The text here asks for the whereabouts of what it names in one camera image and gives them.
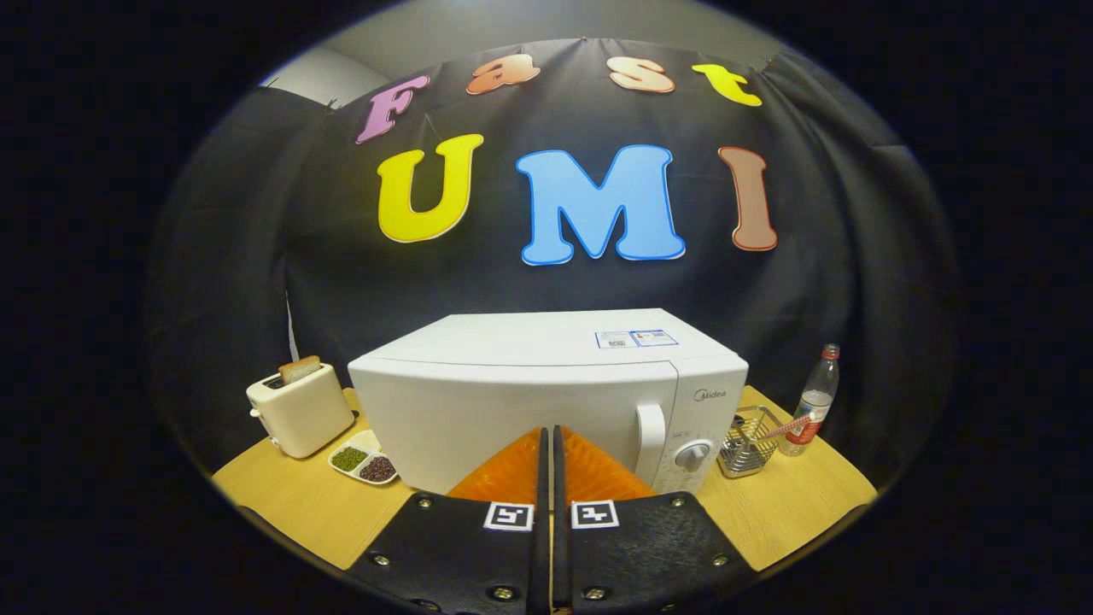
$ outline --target label sticker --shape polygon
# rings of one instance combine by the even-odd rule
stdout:
[[[597,332],[596,344],[600,348],[637,348],[637,343],[627,331]]]
[[[503,532],[530,532],[534,509],[536,507],[531,505],[490,502],[490,510],[485,513],[485,523],[482,527]]]
[[[665,333],[663,330],[653,330],[653,331],[632,331],[630,332],[631,338],[637,342],[638,346],[677,346],[678,342],[671,339],[670,335]]]
[[[574,530],[618,528],[619,516],[614,511],[614,501],[573,502],[571,525]]]

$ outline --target plastic water bottle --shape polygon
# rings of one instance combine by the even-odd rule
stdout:
[[[820,363],[816,364],[808,383],[804,385],[804,392],[801,393],[801,401],[797,404],[797,412],[794,414],[795,419],[809,415],[809,421],[786,433],[778,442],[778,450],[781,451],[781,454],[796,458],[804,452],[816,431],[820,431],[820,424],[827,417],[827,411],[831,410],[831,403],[835,401],[837,389],[838,346],[828,344],[823,347]]]

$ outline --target bottle label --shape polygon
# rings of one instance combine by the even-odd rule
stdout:
[[[794,418],[799,418],[808,414],[809,422],[787,431],[786,440],[789,440],[794,445],[808,445],[811,442],[812,438],[815,437],[816,431],[820,431],[820,425],[823,424],[823,419],[827,417],[828,410],[831,410],[831,405],[812,406],[801,400],[800,405],[797,406],[797,414]]]

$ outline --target microwave door handle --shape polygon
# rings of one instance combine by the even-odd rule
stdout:
[[[665,449],[665,413],[660,404],[637,406],[637,465],[634,474],[646,485],[653,485],[660,454]]]

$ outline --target midea logo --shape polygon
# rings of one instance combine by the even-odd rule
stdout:
[[[725,398],[724,391],[706,391],[705,389],[700,389],[694,392],[694,401],[702,402],[703,400],[709,400],[710,398]]]

